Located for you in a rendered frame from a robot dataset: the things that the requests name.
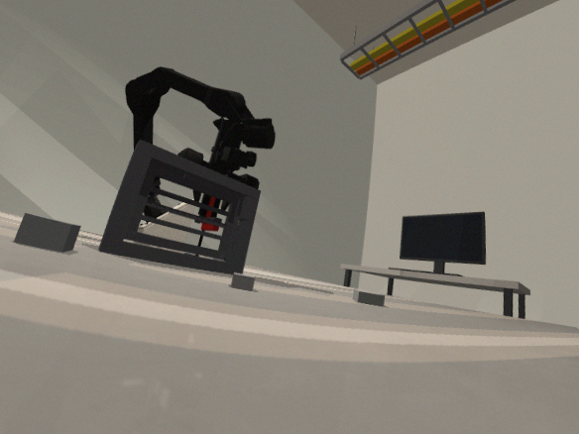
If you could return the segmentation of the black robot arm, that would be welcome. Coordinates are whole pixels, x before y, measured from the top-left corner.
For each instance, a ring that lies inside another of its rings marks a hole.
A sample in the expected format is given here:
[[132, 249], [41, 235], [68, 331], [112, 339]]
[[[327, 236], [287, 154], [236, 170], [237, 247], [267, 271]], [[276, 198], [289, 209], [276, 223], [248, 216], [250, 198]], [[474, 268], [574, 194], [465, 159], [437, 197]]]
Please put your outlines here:
[[[273, 147], [276, 134], [272, 118], [255, 119], [246, 107], [241, 93], [208, 86], [172, 68], [159, 66], [126, 85], [126, 102], [134, 116], [134, 150], [139, 140], [153, 144], [153, 116], [160, 106], [161, 96], [168, 93], [170, 88], [200, 100], [214, 114], [221, 116], [213, 121], [219, 130], [217, 139], [231, 140], [239, 147], [243, 141], [247, 148], [252, 149]], [[221, 143], [215, 153], [214, 163], [232, 163], [238, 170], [240, 166], [254, 166], [256, 155], [252, 151], [244, 153], [235, 148], [224, 147]]]

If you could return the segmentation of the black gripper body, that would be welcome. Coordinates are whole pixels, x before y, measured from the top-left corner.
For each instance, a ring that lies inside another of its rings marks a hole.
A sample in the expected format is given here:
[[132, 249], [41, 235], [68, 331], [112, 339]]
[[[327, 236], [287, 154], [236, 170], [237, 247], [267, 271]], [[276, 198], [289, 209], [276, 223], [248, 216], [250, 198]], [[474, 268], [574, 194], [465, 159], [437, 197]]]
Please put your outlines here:
[[[221, 162], [221, 163], [214, 163], [214, 157], [215, 157], [215, 153], [217, 152], [219, 146], [221, 145], [224, 147], [231, 147], [231, 148], [235, 148], [240, 150], [240, 147], [238, 144], [236, 144], [235, 142], [228, 140], [228, 139], [223, 139], [223, 138], [219, 138], [216, 140], [215, 142], [215, 146], [212, 147], [212, 156], [210, 159], [210, 162], [206, 162], [203, 160], [203, 154], [197, 152], [196, 150], [192, 150], [189, 148], [184, 149], [182, 152], [180, 152], [178, 154], [178, 156], [186, 158], [190, 161], [193, 161], [194, 163], [198, 163], [202, 166], [207, 167], [208, 169], [211, 169], [213, 171], [218, 171], [222, 174], [225, 174], [229, 177], [232, 177], [235, 180], [238, 180], [242, 183], [245, 183], [249, 186], [252, 186], [256, 189], [259, 188], [259, 180], [254, 177], [251, 176], [247, 173], [245, 174], [241, 174], [241, 175], [237, 175], [234, 173], [234, 170], [236, 170], [236, 165], [232, 164], [232, 163], [225, 163], [225, 162]], [[241, 151], [241, 150], [240, 150]]]

